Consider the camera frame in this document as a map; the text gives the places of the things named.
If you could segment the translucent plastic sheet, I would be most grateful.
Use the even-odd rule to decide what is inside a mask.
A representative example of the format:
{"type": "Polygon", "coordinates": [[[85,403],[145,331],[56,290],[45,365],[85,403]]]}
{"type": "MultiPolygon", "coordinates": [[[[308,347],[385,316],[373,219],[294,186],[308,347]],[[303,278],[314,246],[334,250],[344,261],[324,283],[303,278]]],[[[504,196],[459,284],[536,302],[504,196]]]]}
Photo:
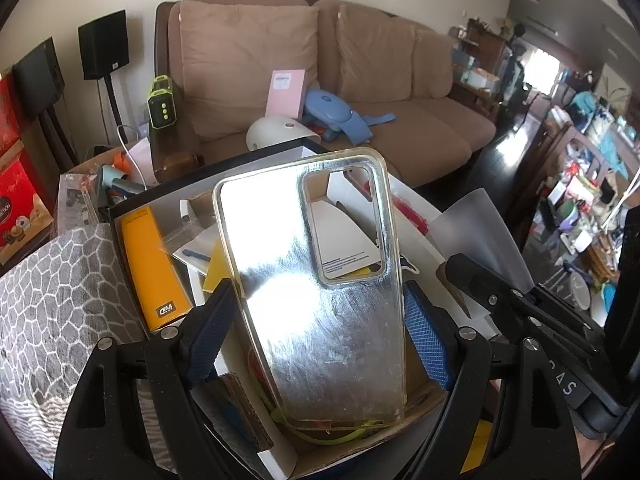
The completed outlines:
{"type": "MultiPolygon", "coordinates": [[[[516,289],[526,294],[534,287],[518,245],[482,188],[469,192],[431,222],[428,238],[444,258],[462,254],[496,274],[506,283],[508,292],[516,289]]],[[[454,298],[460,322],[483,320],[500,326],[503,322],[511,321],[516,327],[522,326],[515,311],[500,306],[494,313],[481,301],[457,289],[446,278],[443,264],[437,268],[436,278],[454,298]]]]}

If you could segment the face mask plastic bag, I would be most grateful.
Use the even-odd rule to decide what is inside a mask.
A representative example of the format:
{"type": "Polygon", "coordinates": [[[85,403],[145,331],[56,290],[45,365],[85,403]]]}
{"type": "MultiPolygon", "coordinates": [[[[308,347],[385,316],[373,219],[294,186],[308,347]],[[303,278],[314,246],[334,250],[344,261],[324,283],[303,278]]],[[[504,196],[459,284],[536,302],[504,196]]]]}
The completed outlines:
{"type": "Polygon", "coordinates": [[[204,276],[218,240],[218,229],[214,224],[202,228],[189,223],[166,235],[163,243],[168,255],[204,276]]]}

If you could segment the white paper card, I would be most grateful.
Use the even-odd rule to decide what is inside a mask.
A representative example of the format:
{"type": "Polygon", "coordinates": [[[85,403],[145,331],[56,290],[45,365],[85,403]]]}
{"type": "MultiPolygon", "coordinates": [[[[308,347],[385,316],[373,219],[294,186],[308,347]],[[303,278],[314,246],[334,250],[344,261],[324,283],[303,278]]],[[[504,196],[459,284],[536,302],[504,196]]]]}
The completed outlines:
{"type": "Polygon", "coordinates": [[[311,215],[322,271],[328,280],[337,280],[381,263],[378,246],[340,208],[318,200],[311,204],[311,215]]]}

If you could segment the yellow paper envelope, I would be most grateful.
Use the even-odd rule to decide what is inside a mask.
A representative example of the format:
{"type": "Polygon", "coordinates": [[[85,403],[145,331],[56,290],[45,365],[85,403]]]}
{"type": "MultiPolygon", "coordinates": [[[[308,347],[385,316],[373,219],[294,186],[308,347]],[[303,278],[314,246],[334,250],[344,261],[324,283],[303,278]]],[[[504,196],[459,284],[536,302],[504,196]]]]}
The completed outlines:
{"type": "Polygon", "coordinates": [[[206,275],[203,282],[203,292],[212,294],[222,280],[230,280],[231,273],[224,252],[224,245],[220,238],[216,240],[210,256],[206,275]]]}

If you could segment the blue shark sticker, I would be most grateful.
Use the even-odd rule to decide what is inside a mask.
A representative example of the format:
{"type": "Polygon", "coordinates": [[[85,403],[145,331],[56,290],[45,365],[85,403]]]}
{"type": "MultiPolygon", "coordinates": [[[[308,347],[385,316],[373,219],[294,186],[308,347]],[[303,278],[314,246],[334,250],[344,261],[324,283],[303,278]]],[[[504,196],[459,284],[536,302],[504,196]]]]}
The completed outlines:
{"type": "Polygon", "coordinates": [[[420,273],[420,270],[404,255],[400,256],[400,267],[401,270],[412,274],[418,275],[420,273]]]}

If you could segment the orange book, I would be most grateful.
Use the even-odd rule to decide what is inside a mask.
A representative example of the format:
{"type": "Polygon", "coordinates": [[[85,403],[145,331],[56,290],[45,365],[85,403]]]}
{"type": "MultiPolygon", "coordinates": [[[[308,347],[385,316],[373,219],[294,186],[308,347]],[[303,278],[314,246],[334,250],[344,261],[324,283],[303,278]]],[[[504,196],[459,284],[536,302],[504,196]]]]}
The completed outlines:
{"type": "Polygon", "coordinates": [[[186,315],[192,308],[191,300],[165,250],[151,207],[122,216],[120,229],[145,324],[150,332],[156,332],[186,315]]]}

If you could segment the grey patterned fleece blanket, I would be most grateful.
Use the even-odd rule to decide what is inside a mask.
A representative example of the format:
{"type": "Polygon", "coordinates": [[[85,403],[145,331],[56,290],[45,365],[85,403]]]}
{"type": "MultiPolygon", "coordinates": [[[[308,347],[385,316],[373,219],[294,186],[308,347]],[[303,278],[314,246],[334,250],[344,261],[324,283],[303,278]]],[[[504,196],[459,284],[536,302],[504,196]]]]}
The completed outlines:
{"type": "Polygon", "coordinates": [[[144,336],[105,224],[70,230],[1,279],[1,413],[47,476],[91,351],[144,336]]]}

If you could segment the right sofa cushion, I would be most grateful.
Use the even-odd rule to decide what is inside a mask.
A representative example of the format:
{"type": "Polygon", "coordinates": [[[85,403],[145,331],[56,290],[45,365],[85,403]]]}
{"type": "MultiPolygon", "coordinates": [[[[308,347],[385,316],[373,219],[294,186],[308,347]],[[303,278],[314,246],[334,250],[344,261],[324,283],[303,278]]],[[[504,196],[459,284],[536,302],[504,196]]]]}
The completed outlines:
{"type": "Polygon", "coordinates": [[[415,98],[442,99],[454,83],[452,47],[454,40],[433,32],[417,29],[412,52],[412,95],[415,98]]]}

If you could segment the sofa cushion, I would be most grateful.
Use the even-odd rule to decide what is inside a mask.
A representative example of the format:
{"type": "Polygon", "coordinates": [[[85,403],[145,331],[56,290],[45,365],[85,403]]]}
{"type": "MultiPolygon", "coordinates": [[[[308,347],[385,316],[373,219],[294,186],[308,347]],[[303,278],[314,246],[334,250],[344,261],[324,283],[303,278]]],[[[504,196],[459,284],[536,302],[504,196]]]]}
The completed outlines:
{"type": "Polygon", "coordinates": [[[337,94],[347,102],[409,99],[414,30],[385,14],[343,4],[337,14],[340,78],[337,94]]]}
{"type": "Polygon", "coordinates": [[[452,47],[454,40],[433,32],[417,29],[412,52],[412,95],[415,98],[442,99],[454,83],[452,47]]]}
{"type": "Polygon", "coordinates": [[[264,116],[272,73],[303,70],[317,88],[318,15],[311,6],[183,1],[181,89],[194,132],[240,133],[264,116]]]}

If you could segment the white dome lamp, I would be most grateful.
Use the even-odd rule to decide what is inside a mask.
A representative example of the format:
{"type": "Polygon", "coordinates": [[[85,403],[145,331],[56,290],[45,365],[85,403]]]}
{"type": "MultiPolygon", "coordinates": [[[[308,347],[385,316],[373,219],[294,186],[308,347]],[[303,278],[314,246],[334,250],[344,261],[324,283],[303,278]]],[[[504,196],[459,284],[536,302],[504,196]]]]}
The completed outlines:
{"type": "Polygon", "coordinates": [[[297,139],[320,141],[321,138],[297,120],[283,115],[259,118],[248,128],[246,145],[250,152],[297,139]]]}

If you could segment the middle sofa cushion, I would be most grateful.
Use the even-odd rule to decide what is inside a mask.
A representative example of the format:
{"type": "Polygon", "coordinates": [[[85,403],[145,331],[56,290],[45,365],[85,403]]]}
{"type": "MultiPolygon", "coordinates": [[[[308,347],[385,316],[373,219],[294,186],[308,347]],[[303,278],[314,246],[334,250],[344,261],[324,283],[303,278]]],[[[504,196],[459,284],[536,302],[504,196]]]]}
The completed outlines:
{"type": "Polygon", "coordinates": [[[347,102],[409,99],[414,30],[385,14],[343,4],[337,14],[340,78],[337,94],[347,102]]]}

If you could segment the pink booklet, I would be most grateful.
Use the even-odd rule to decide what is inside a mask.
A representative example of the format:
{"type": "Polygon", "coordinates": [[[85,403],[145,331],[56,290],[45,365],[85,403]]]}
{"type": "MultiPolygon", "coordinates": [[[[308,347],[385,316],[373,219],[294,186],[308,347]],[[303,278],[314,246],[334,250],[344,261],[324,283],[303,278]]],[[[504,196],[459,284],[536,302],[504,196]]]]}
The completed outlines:
{"type": "Polygon", "coordinates": [[[302,117],[306,92],[304,70],[274,70],[271,75],[266,116],[302,117]]]}

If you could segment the red tea gift bag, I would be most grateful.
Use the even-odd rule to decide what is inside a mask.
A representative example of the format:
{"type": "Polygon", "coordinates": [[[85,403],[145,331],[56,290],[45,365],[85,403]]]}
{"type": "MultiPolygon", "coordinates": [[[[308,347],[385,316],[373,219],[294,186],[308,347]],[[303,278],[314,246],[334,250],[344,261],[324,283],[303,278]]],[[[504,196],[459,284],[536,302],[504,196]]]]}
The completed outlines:
{"type": "Polygon", "coordinates": [[[0,78],[0,154],[3,155],[20,140],[23,117],[13,74],[10,70],[1,73],[0,78]]]}

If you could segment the brown fabric sofa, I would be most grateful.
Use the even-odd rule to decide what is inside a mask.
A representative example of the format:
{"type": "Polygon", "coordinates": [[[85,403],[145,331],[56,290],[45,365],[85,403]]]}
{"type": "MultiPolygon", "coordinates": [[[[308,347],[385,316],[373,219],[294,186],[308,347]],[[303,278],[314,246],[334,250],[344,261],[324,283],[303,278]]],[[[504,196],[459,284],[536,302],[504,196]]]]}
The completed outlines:
{"type": "Polygon", "coordinates": [[[454,98],[454,42],[343,0],[181,0],[156,11],[157,75],[174,84],[177,121],[153,130],[155,177],[169,181],[247,152],[276,70],[302,70],[372,126],[370,145],[418,188],[470,162],[492,121],[454,98]]]}

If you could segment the right black speaker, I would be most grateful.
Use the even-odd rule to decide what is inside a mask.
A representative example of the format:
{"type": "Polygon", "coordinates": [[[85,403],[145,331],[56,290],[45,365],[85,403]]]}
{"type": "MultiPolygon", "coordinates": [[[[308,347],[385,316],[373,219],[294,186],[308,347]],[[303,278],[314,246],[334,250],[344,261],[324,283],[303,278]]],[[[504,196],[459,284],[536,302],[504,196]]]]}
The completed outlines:
{"type": "Polygon", "coordinates": [[[78,27],[82,74],[98,80],[129,63],[126,11],[101,16],[78,27]]]}

